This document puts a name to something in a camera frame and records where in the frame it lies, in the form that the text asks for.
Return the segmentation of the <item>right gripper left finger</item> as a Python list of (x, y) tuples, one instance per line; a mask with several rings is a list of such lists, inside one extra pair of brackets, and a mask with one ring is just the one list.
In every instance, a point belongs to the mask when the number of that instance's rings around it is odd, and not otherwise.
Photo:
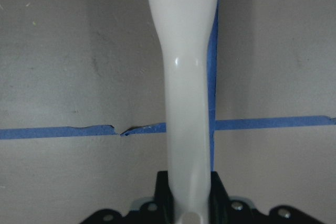
[(168, 172), (159, 171), (156, 176), (154, 203), (159, 223), (174, 223), (174, 199), (169, 188)]

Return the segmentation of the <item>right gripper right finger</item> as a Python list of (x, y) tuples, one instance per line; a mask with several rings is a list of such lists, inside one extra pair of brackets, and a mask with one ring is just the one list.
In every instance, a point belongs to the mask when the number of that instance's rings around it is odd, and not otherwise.
[(208, 221), (212, 224), (229, 223), (230, 199), (217, 172), (211, 172), (211, 190), (208, 200)]

